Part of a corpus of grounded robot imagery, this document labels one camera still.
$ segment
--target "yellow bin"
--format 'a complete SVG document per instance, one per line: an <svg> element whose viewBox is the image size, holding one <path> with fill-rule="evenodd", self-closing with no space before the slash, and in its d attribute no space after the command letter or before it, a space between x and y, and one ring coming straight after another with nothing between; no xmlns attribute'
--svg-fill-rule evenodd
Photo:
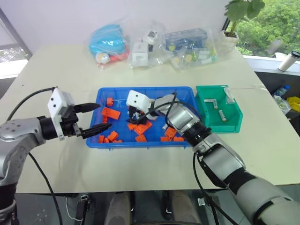
<svg viewBox="0 0 300 225"><path fill-rule="evenodd" d="M300 113L300 98L298 98L296 96L288 97L287 102L290 104L290 106L293 110Z"/></svg>

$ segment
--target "blue plastic tray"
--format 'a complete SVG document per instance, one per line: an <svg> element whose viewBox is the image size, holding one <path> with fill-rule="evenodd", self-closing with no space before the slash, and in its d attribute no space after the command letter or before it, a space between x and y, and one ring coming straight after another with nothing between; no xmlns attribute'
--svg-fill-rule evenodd
<svg viewBox="0 0 300 225"><path fill-rule="evenodd" d="M109 118L108 122L112 123L112 126L108 130L102 132L100 135L105 135L105 137L107 137L112 131L116 131L119 134L117 139L121 139L123 143L98 143L99 135L96 135L87 139L87 145L90 148L114 149L189 146L187 142L160 141L160 137L165 135L165 131L162 129L165 124L164 117L158 117L155 121L151 120L152 127L150 127L144 133L147 142L136 142L135 137L138 135L135 131L130 131L128 129L128 122L126 121L129 118L127 113L128 107L126 106L126 99L130 90L138 91L153 99L176 92L177 98L180 101L189 103L197 109L195 97L190 87L100 88L97 94L96 103L100 104L101 107L94 110L90 127L102 122L102 109L106 105L106 99L112 97L114 99L114 104L112 107L108 108L118 110L121 112L121 115L118 120Z"/></svg>

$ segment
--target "water bottle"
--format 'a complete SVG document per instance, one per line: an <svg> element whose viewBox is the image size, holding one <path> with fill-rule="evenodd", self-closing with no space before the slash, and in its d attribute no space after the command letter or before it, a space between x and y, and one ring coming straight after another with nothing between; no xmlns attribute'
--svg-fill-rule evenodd
<svg viewBox="0 0 300 225"><path fill-rule="evenodd" d="M289 88L290 88L289 85L285 85L279 88L277 91L275 91L273 95L283 96L289 90Z"/></svg>

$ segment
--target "white cylinder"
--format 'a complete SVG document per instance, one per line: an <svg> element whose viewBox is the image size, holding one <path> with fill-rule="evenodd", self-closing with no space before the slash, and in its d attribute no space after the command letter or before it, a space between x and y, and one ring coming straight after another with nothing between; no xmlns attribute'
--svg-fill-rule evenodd
<svg viewBox="0 0 300 225"><path fill-rule="evenodd" d="M286 71L295 61L300 59L300 53L296 51L290 52L285 60L279 65L278 69Z"/></svg>

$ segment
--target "plant pot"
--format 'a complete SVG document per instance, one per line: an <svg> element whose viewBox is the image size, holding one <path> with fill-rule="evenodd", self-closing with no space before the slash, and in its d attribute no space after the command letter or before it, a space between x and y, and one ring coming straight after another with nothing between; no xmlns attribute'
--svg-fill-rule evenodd
<svg viewBox="0 0 300 225"><path fill-rule="evenodd" d="M221 31L219 39L216 43L218 56L225 56L231 53L239 41L239 36L236 32L234 33L236 37L228 37L226 36L225 32L225 30Z"/></svg>

